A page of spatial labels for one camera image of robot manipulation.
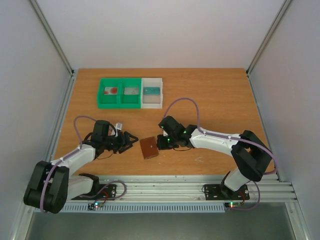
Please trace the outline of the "brown leather card holder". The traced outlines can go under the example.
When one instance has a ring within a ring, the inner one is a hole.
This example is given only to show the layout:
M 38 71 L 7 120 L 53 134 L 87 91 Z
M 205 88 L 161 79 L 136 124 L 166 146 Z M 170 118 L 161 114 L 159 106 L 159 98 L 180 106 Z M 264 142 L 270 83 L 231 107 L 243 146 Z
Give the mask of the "brown leather card holder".
M 151 159 L 159 155 L 157 141 L 154 136 L 143 138 L 139 141 L 143 158 Z

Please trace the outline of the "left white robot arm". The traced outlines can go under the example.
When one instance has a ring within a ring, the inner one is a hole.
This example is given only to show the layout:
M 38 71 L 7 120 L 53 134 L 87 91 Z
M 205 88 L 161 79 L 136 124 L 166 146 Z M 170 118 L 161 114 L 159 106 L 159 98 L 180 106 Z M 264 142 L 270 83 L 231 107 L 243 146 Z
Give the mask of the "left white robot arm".
M 39 161 L 31 174 L 23 203 L 41 212 L 57 214 L 68 200 L 94 199 L 104 188 L 99 177 L 89 173 L 74 175 L 81 167 L 96 160 L 104 152 L 122 154 L 132 148 L 138 137 L 116 128 L 109 121 L 96 120 L 93 130 L 70 153 L 52 161 Z

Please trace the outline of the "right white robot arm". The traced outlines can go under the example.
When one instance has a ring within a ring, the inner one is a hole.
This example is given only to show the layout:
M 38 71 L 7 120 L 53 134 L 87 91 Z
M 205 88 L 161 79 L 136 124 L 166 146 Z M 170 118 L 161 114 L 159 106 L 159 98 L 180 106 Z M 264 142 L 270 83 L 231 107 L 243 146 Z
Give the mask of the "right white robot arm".
M 230 200 L 247 183 L 259 182 L 273 159 L 270 150 L 249 130 L 226 134 L 193 124 L 185 127 L 172 116 L 164 117 L 158 126 L 164 132 L 157 136 L 159 150 L 206 149 L 233 158 L 236 168 L 218 185 L 218 194 L 223 200 Z

